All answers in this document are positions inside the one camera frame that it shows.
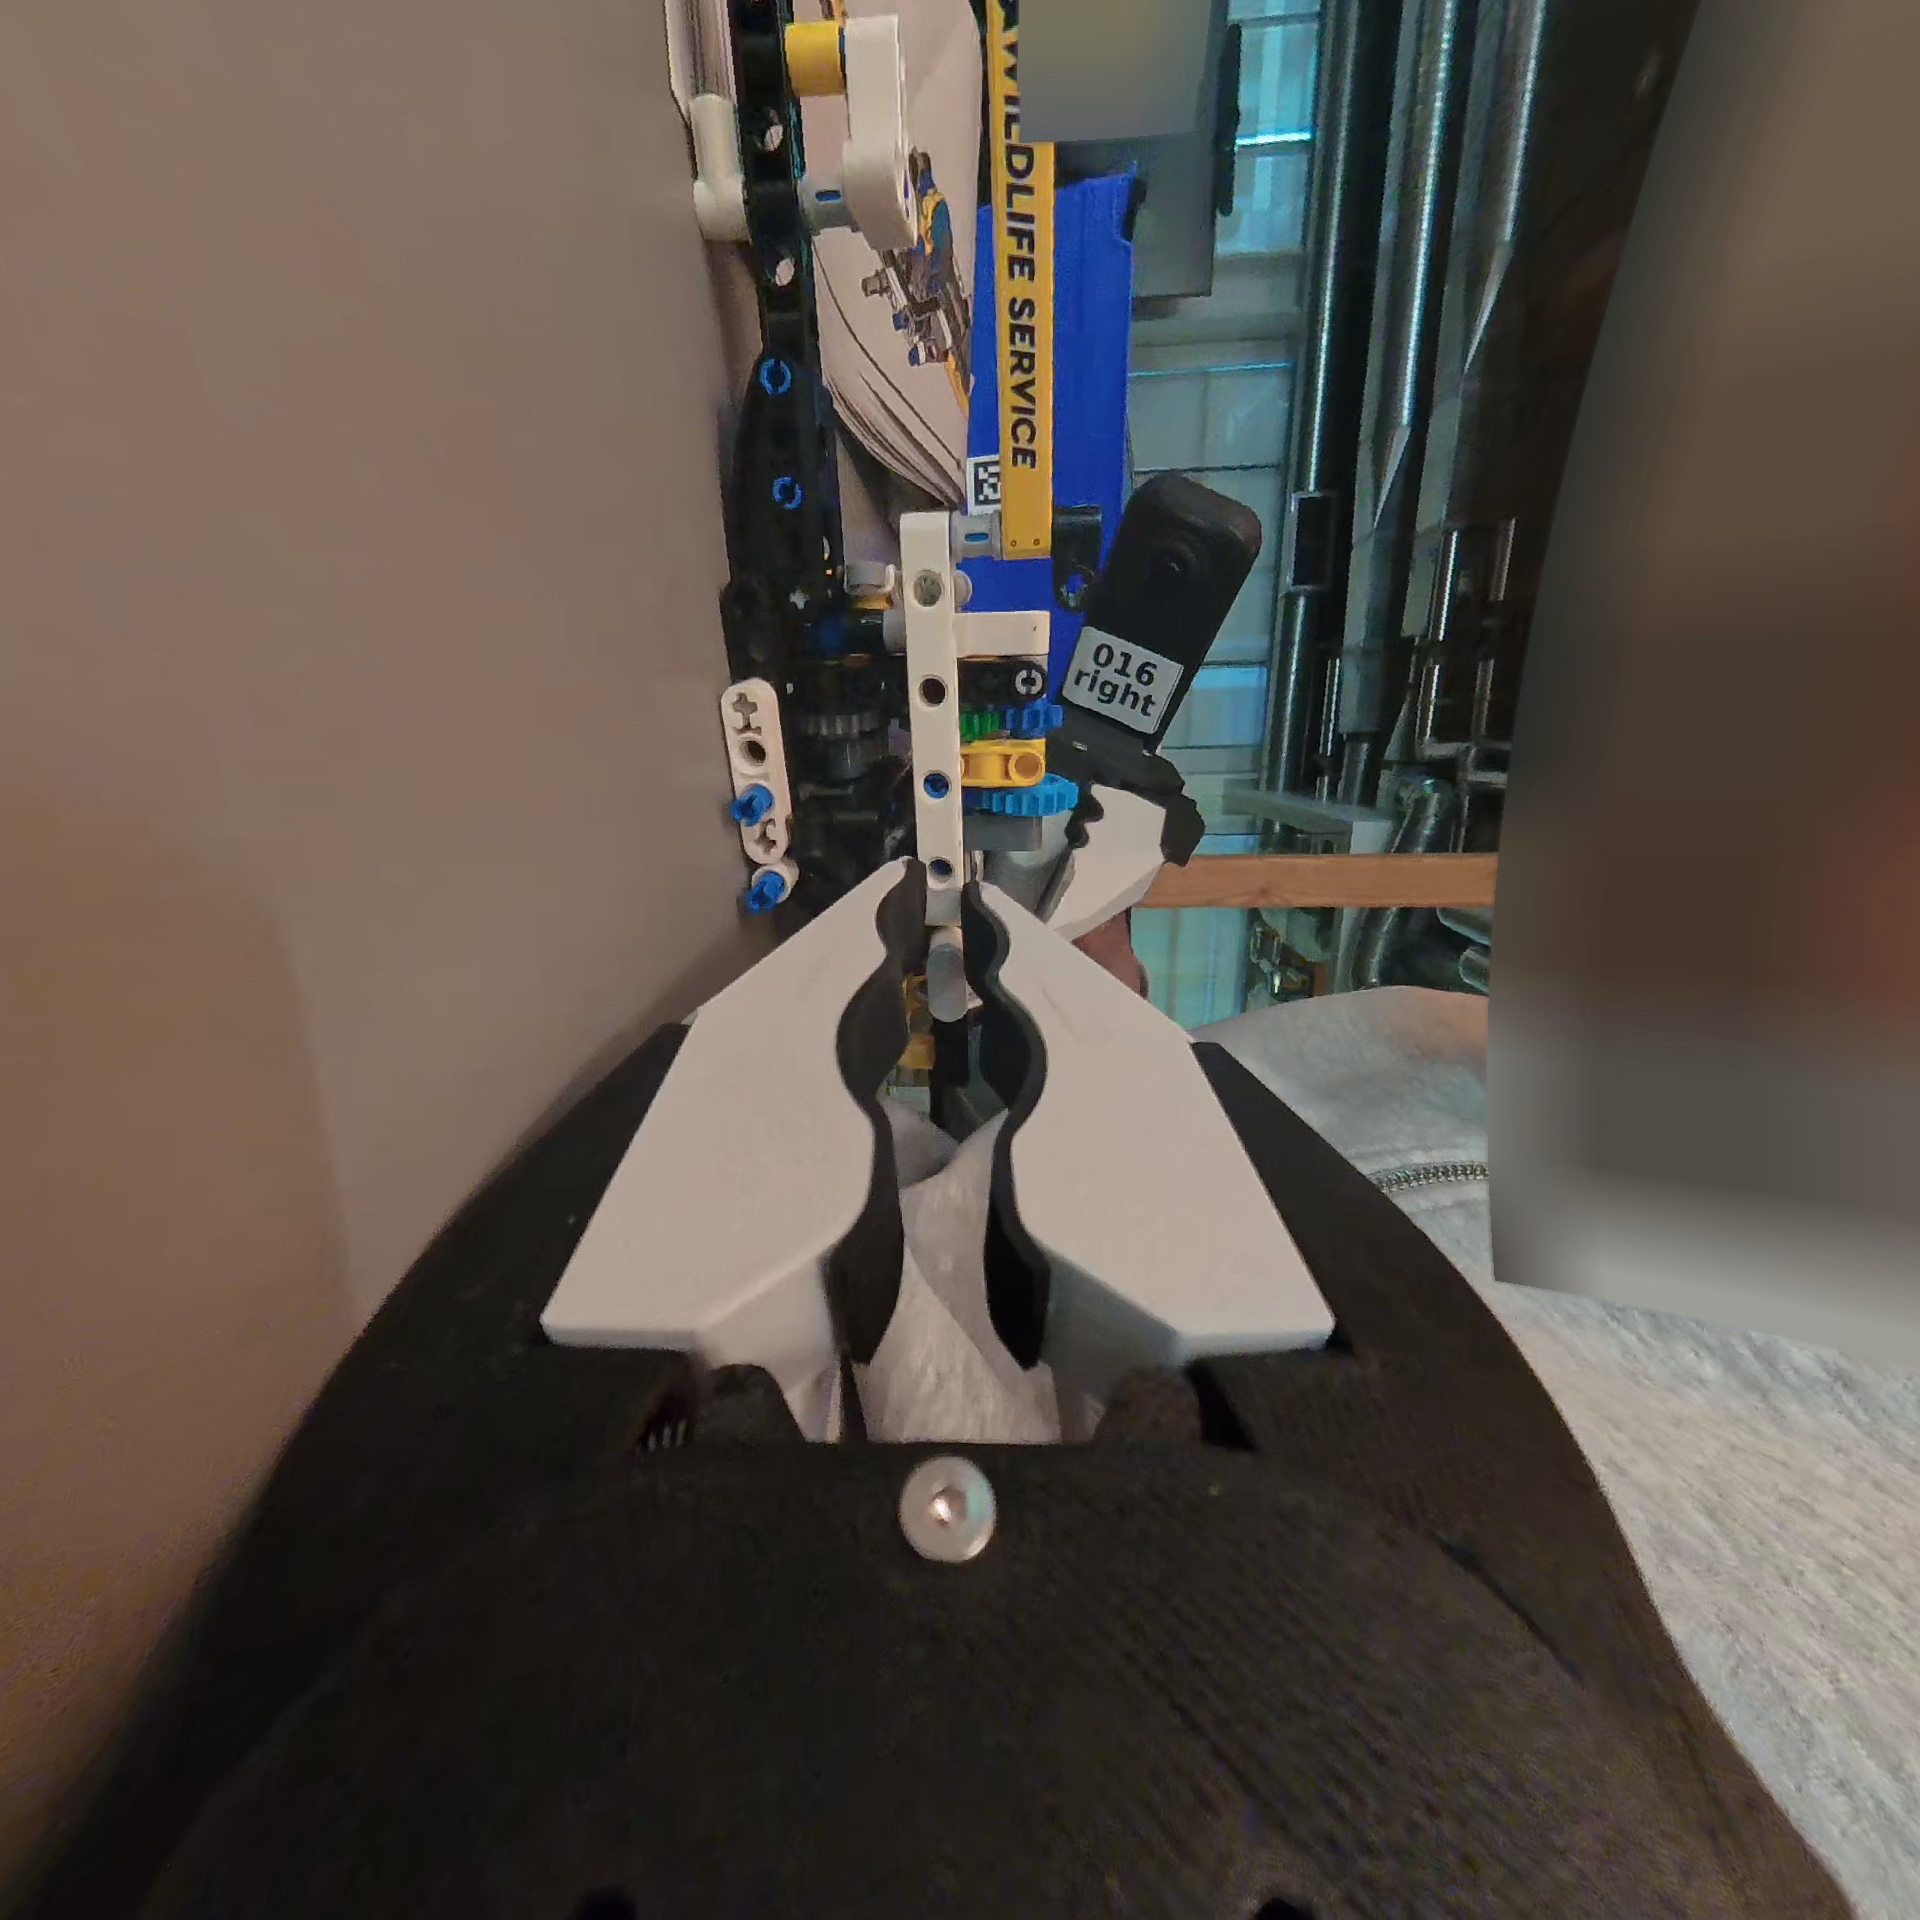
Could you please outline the metal ventilation duct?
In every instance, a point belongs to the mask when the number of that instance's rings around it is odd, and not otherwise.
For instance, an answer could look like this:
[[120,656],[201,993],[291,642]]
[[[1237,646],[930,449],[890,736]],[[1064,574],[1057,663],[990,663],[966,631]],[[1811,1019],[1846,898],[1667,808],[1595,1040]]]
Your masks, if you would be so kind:
[[1265,775],[1379,800],[1520,243],[1552,6],[1325,6]]

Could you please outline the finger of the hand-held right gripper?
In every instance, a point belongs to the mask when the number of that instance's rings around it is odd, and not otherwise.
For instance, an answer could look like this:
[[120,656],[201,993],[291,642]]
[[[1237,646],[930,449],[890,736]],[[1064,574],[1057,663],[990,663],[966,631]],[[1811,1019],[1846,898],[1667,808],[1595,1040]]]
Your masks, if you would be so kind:
[[1079,943],[1145,898],[1165,864],[1167,810],[1131,790],[1089,790],[1038,919]]

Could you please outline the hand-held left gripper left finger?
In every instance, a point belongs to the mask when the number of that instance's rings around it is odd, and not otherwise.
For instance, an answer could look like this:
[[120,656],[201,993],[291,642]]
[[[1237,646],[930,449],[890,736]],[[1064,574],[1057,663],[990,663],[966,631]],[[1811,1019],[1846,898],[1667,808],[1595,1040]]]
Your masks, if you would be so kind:
[[904,1271],[881,1089],[926,905],[923,867],[894,860],[651,1039],[663,1082],[543,1312],[550,1343],[753,1366],[806,1438],[861,1427],[845,1380]]

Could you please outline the lego gearbox model assembly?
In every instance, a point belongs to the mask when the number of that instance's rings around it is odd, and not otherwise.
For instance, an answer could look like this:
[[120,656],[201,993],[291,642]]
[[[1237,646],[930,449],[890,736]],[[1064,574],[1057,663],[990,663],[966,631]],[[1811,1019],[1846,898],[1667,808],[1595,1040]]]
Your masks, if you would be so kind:
[[905,514],[899,567],[846,553],[817,254],[831,232],[878,251],[921,239],[896,18],[712,11],[712,84],[686,110],[693,206],[702,236],[746,259],[759,322],[725,484],[741,908],[813,922],[912,856],[929,938],[905,968],[896,1072],[923,1086],[935,1120],[969,1123],[967,827],[986,823],[986,800],[1043,790],[1047,617],[969,612],[961,566],[1000,553],[990,514]]

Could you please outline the wooden table edge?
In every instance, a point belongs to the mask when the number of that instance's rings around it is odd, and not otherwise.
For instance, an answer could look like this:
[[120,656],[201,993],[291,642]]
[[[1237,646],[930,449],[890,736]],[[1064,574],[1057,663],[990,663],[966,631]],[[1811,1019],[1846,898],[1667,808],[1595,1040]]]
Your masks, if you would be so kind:
[[1193,856],[1167,864],[1145,908],[1490,908],[1497,852],[1474,856]]

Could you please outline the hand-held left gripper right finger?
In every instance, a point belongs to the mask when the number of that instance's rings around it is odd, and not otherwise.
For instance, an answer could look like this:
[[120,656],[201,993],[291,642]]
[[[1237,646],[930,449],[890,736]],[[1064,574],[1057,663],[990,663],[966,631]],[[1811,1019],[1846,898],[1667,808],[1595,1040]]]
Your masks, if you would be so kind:
[[1325,1356],[1335,1310],[1187,1033],[994,886],[963,932],[1000,1098],[961,1153],[967,1327],[1047,1443],[1136,1377]]

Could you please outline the lego instruction booklet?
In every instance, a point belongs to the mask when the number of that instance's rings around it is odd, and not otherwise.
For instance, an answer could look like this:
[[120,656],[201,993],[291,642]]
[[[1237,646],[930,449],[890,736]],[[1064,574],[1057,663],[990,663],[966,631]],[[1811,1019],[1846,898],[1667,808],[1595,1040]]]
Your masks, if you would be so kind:
[[966,492],[986,56],[963,2],[793,6],[776,76],[801,81],[824,376],[841,425],[946,504]]

